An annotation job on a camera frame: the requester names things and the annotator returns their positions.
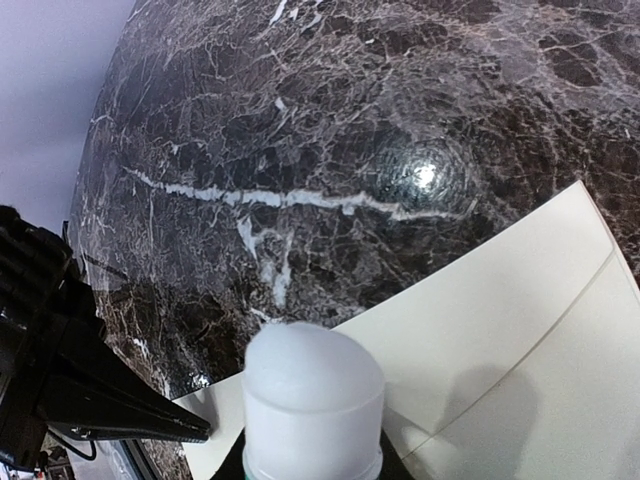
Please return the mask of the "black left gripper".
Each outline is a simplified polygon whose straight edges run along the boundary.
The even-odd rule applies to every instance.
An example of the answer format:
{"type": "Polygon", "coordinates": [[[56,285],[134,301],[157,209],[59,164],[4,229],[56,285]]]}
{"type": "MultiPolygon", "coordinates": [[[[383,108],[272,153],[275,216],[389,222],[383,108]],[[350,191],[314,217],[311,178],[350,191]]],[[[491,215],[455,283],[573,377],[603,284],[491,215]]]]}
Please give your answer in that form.
{"type": "Polygon", "coordinates": [[[51,429],[85,441],[209,438],[209,421],[153,390],[112,352],[102,352],[104,339],[105,322],[96,316],[78,321],[54,315],[20,341],[1,334],[2,463],[35,469],[51,429]]]}

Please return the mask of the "green white glue stick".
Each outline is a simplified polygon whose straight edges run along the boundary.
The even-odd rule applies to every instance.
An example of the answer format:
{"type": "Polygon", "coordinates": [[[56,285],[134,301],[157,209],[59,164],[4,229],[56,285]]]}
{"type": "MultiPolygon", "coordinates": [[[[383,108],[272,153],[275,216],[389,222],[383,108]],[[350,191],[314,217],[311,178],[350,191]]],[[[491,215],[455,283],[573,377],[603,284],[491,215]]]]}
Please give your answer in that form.
{"type": "Polygon", "coordinates": [[[296,322],[263,327],[241,376],[248,479],[376,479],[383,372],[353,339],[296,322]]]}

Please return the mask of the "cream paper envelope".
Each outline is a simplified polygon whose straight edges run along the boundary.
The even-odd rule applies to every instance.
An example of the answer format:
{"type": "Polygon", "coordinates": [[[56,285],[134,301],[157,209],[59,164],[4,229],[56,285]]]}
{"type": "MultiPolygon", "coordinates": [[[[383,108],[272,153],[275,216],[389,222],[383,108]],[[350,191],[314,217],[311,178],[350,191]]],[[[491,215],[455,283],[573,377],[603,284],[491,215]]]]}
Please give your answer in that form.
{"type": "MultiPolygon", "coordinates": [[[[639,289],[582,183],[337,327],[257,333],[296,322],[380,366],[376,479],[639,475],[639,289]]],[[[196,479],[248,479],[242,373],[180,399],[214,424],[185,446],[196,479]]]]}

